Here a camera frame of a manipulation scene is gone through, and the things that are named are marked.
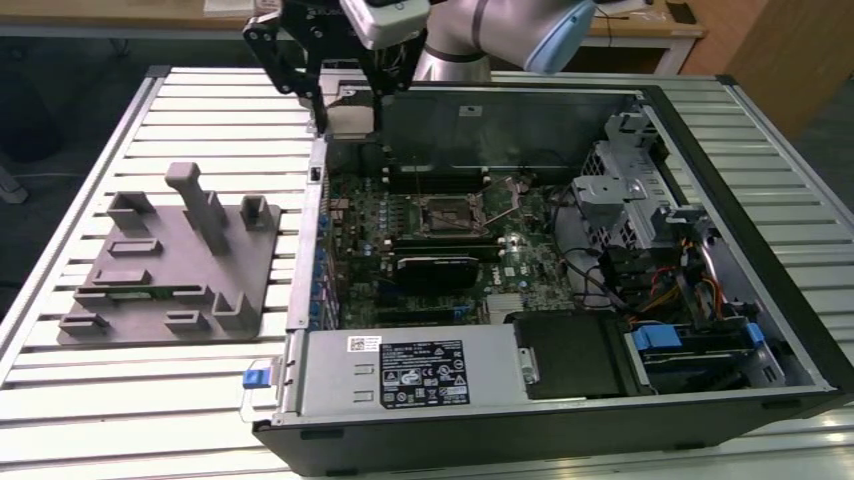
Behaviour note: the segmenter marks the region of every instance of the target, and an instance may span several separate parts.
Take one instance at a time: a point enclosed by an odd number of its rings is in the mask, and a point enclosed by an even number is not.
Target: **barcode sticker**
[[[347,352],[379,352],[383,337],[347,337]]]

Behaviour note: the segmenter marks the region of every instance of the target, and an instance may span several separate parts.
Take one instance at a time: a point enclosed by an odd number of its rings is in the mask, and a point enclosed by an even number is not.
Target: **sticker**
[[[479,117],[483,115],[483,107],[480,105],[463,105],[459,107],[460,117]]]
[[[347,351],[353,352],[379,352],[379,345],[383,343],[383,337],[347,337]]]
[[[377,345],[383,407],[391,410],[469,403],[461,340]]]

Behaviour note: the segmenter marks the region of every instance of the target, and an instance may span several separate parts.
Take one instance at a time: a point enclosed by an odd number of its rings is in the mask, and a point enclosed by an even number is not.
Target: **white label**
[[[480,105],[463,105],[459,107],[460,117],[479,117],[483,115],[483,107]]]
[[[383,343],[383,337],[347,337],[347,351],[357,352],[379,352],[379,345]]]

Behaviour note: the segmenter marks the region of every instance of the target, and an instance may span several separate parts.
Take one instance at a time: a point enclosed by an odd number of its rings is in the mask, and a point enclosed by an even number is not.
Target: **wooden desk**
[[[0,0],[0,35],[239,39],[245,19],[205,18],[203,5],[204,0]],[[663,0],[652,8],[666,12]],[[704,33],[702,26],[671,19],[597,18],[584,46],[663,49],[655,73],[675,74]]]

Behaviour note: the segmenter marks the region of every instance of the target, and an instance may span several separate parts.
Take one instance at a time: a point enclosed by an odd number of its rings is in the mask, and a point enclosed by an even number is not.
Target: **blue latch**
[[[762,345],[762,343],[764,343],[764,334],[759,329],[759,325],[756,325],[755,323],[747,324],[747,335],[750,335],[750,341],[752,342],[754,347],[758,347],[759,345]]]
[[[631,339],[635,341],[638,351],[682,346],[682,340],[672,325],[644,325],[631,332]]]
[[[257,388],[269,388],[269,368],[259,368],[243,372],[243,388],[255,390]]]

